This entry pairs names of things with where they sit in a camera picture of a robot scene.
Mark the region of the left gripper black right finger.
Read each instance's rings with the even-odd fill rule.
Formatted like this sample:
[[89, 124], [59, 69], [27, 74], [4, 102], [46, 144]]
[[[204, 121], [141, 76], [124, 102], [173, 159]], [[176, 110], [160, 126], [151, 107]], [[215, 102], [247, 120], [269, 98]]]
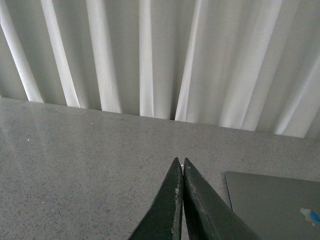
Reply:
[[190, 240], [259, 240], [186, 158], [183, 206]]

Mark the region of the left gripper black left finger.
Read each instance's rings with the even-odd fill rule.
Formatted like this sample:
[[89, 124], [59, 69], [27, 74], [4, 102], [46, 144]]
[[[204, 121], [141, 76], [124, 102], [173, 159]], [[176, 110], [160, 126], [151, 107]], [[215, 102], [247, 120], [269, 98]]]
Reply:
[[180, 240], [182, 234], [184, 178], [174, 158], [149, 210], [130, 240]]

